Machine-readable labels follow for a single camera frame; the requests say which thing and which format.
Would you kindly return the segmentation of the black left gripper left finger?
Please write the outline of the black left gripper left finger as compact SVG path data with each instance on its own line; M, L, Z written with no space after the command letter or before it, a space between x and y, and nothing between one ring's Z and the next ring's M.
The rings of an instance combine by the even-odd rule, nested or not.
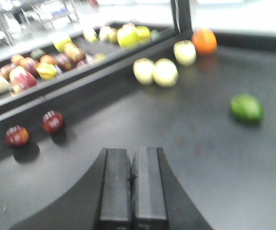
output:
M13 230L129 230L130 160L125 149L103 148L64 195L13 225Z

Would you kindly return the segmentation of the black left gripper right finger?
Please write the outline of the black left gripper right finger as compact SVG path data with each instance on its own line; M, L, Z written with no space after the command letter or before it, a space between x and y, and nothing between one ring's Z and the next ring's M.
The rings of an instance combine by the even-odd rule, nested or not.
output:
M132 161L134 230L210 230L161 147L139 147Z

